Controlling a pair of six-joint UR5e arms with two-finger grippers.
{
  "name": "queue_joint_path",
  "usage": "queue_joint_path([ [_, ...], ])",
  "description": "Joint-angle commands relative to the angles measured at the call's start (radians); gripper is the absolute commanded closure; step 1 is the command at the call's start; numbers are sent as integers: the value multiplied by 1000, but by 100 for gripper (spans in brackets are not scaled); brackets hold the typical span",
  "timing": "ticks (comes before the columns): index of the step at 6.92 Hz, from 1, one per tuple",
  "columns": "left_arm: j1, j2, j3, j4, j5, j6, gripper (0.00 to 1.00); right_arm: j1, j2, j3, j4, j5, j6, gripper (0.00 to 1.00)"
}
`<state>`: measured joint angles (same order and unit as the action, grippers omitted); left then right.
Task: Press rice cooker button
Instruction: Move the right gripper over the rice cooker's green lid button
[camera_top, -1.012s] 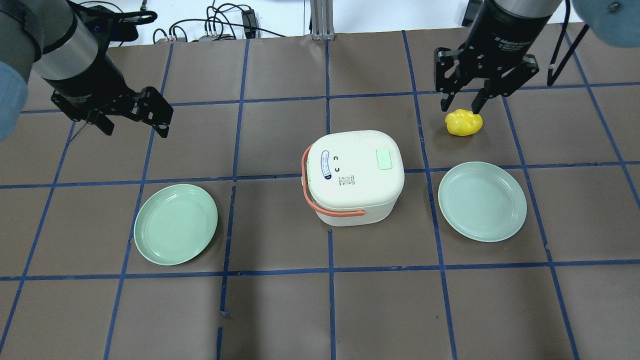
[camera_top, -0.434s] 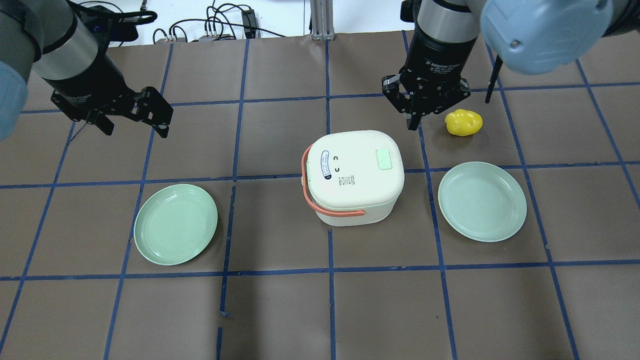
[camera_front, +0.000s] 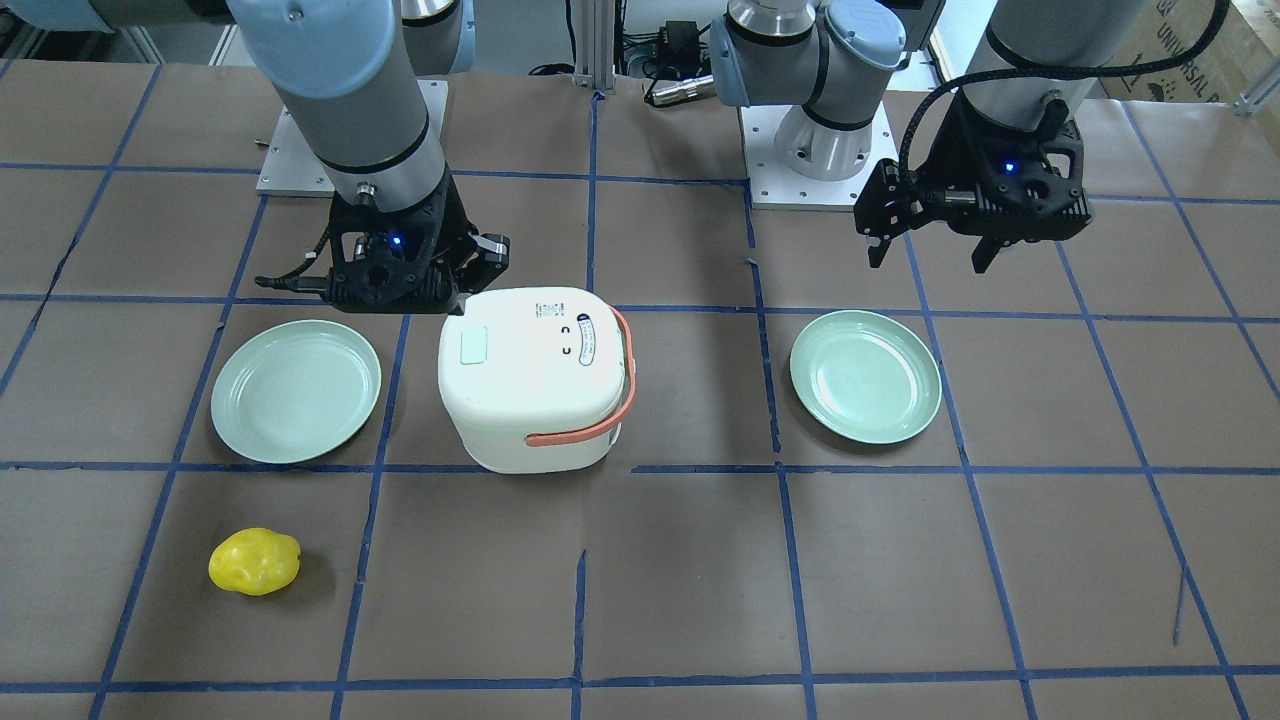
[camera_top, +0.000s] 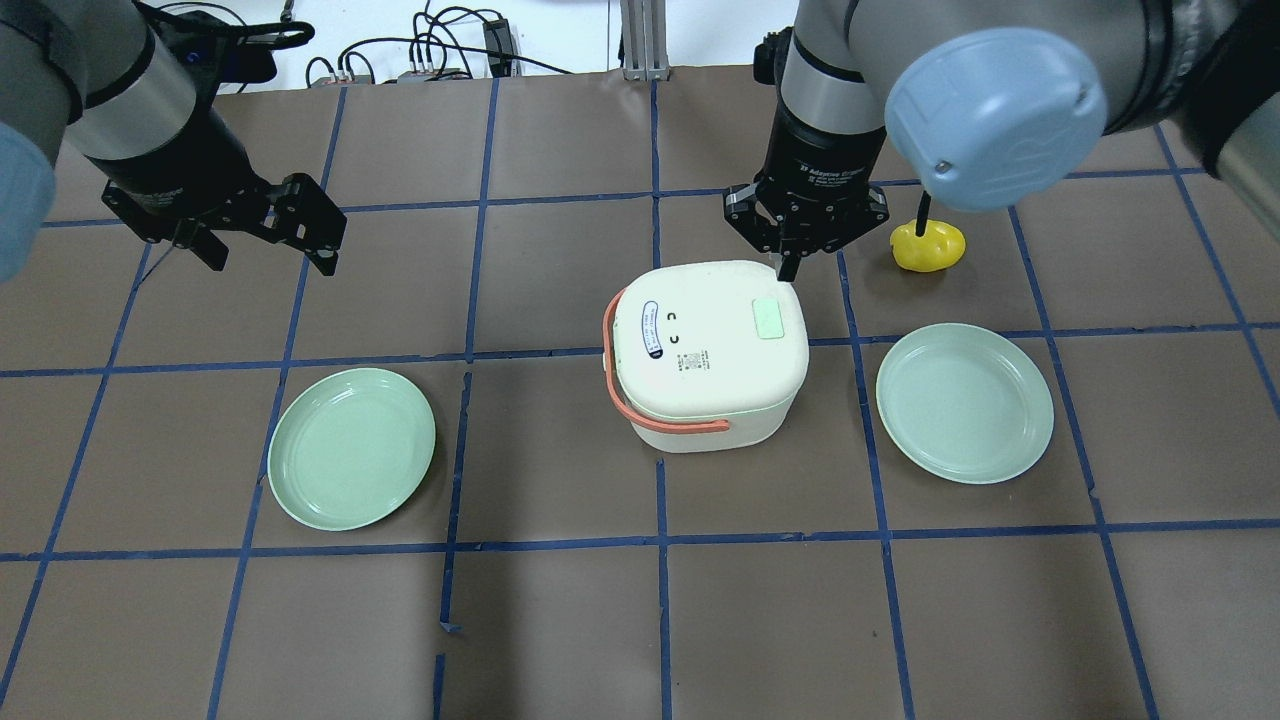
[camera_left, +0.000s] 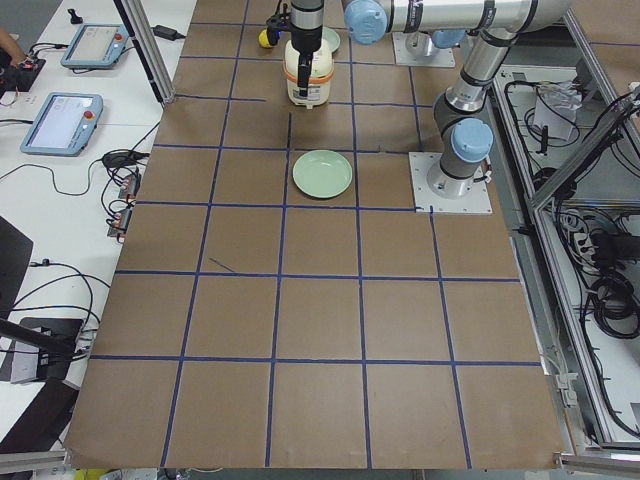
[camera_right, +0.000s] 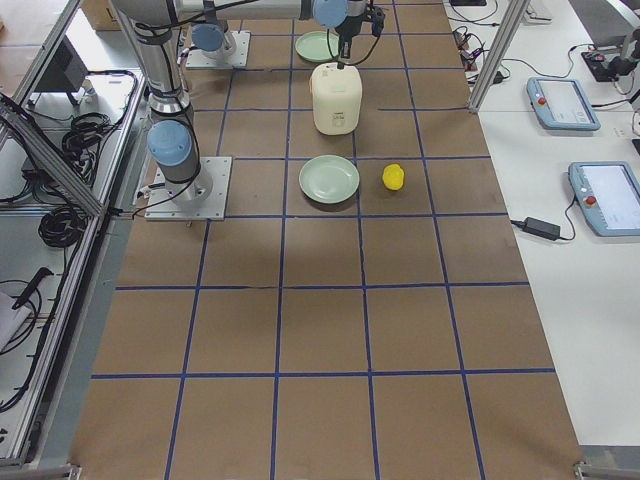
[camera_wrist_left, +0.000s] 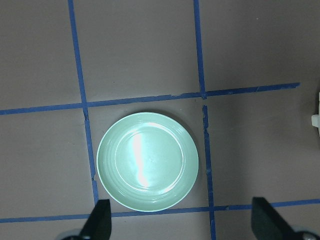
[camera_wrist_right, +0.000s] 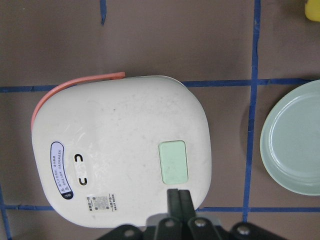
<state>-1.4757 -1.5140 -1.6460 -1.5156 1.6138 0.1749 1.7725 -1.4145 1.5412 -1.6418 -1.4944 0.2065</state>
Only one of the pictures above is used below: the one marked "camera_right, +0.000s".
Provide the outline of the green plate near arm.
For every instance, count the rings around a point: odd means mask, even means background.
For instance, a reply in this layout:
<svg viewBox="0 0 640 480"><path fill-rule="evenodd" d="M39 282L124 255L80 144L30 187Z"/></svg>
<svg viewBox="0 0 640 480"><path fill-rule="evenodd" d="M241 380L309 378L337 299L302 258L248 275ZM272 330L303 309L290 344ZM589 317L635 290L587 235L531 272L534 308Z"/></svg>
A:
<svg viewBox="0 0 640 480"><path fill-rule="evenodd" d="M326 63L338 54L338 41L336 34L326 30L308 32L296 40L295 51L306 61Z"/></svg>

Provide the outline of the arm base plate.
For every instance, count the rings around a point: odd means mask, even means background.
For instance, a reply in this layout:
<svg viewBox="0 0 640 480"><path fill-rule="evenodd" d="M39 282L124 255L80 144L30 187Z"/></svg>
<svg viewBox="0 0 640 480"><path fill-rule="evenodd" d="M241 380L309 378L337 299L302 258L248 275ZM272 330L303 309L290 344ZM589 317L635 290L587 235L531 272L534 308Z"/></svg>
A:
<svg viewBox="0 0 640 480"><path fill-rule="evenodd" d="M192 49L186 68L242 69L246 67L251 34L249 31L222 31L217 25L196 25L192 30Z"/></svg>
<svg viewBox="0 0 640 480"><path fill-rule="evenodd" d="M155 182L164 183L164 186L151 191L151 206L143 211L147 220L224 219L232 158L201 157L200 163L199 175L185 191L182 191L184 186L166 182L160 167L156 168Z"/></svg>

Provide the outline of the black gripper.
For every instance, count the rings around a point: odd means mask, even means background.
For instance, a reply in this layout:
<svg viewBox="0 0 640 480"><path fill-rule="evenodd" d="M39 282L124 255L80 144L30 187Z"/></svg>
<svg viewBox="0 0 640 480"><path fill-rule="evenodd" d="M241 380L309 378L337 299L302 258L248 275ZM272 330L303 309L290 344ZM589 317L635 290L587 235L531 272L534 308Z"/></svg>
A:
<svg viewBox="0 0 640 480"><path fill-rule="evenodd" d="M338 42L337 68L343 69L349 64L351 57L351 40L360 34L361 18L346 17L345 20L335 28L335 31L340 39Z"/></svg>

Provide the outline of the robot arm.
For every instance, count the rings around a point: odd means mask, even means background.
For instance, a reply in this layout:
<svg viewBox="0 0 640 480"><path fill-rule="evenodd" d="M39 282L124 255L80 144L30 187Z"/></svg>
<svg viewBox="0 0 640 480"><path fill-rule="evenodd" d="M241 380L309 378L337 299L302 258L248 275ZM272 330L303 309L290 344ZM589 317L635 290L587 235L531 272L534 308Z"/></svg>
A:
<svg viewBox="0 0 640 480"><path fill-rule="evenodd" d="M152 127L147 149L164 175L168 198L180 206L195 206L216 191L214 177L200 159L193 127L193 108L169 57L178 44L176 30L192 26L195 46L217 52L236 46L229 20L314 20L338 34L340 62L350 58L352 40L365 22L384 19L372 1L114 1L123 27L132 29L132 45L150 88Z"/></svg>

